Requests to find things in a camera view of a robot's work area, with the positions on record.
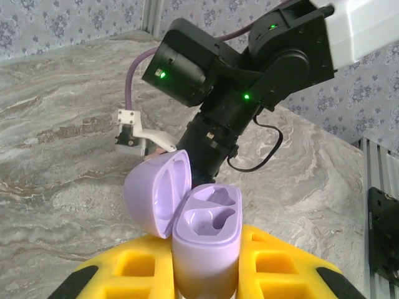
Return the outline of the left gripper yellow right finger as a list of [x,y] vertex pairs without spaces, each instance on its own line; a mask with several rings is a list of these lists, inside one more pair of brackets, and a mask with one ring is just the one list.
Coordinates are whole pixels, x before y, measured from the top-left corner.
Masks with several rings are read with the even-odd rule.
[[363,298],[332,263],[245,224],[237,298]]

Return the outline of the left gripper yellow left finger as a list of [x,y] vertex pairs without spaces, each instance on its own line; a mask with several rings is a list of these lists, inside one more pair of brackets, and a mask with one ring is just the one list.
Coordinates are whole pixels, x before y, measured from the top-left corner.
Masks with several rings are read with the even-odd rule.
[[51,297],[177,298],[171,239],[144,235],[106,250],[80,264]]

